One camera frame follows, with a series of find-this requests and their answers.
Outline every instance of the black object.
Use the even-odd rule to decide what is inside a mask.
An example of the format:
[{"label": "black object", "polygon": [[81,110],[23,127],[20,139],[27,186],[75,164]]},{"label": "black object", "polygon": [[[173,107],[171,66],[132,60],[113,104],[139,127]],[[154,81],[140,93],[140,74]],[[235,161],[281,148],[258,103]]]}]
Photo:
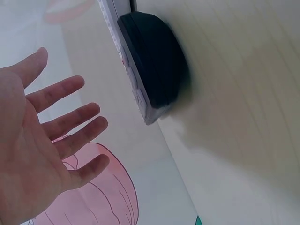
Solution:
[{"label": "black object", "polygon": [[169,105],[178,95],[187,68],[171,29],[158,17],[141,12],[121,16],[118,25],[151,106]]}]

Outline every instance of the pink drawing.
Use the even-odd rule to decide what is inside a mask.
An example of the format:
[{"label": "pink drawing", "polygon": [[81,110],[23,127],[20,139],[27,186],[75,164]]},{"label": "pink drawing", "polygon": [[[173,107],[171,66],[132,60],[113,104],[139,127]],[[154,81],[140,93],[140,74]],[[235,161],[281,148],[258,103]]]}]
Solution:
[{"label": "pink drawing", "polygon": [[73,20],[88,11],[95,0],[50,0],[44,15],[50,24]]},{"label": "pink drawing", "polygon": [[139,211],[135,187],[121,162],[103,145],[89,143],[64,160],[69,170],[99,154],[109,166],[86,186],[62,193],[35,219],[35,225],[136,225]]}]

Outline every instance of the green mark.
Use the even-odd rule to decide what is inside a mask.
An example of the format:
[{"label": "green mark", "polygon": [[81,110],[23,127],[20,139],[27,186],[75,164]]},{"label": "green mark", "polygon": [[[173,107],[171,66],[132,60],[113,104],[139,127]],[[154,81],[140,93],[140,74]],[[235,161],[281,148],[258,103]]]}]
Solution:
[{"label": "green mark", "polygon": [[203,225],[199,217],[197,217],[195,225]]}]

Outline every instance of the palm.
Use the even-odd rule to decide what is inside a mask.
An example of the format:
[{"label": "palm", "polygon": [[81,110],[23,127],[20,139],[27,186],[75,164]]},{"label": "palm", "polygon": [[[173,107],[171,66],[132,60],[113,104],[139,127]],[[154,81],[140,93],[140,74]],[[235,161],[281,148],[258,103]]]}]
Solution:
[{"label": "palm", "polygon": [[76,153],[107,127],[97,117],[71,136],[55,143],[71,129],[96,116],[97,104],[88,104],[53,121],[40,124],[38,113],[84,85],[71,77],[41,91],[24,95],[44,69],[46,50],[0,70],[0,224],[19,224],[44,211],[62,192],[79,188],[99,175],[108,158],[98,156],[77,171],[62,160]]}]

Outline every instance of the paper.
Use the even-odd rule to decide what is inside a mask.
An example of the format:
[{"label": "paper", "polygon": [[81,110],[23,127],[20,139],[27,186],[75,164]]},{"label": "paper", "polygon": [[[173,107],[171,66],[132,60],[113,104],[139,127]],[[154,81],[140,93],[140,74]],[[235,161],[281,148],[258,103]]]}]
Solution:
[{"label": "paper", "polygon": [[[78,166],[100,152],[112,160],[102,177],[83,189],[63,193],[44,213],[25,224],[194,225],[194,206],[158,124],[148,127],[143,122],[99,4],[90,0],[22,2],[8,0],[0,6],[0,21],[11,22],[1,23],[0,66],[14,64],[44,46],[49,52],[48,66],[26,93],[82,75],[85,87],[39,114],[40,121],[89,102],[98,103],[101,115],[108,119],[108,129],[94,140],[101,145],[89,144],[76,154]],[[77,159],[71,157],[66,163],[76,168]],[[121,184],[114,175],[123,179]]]}]

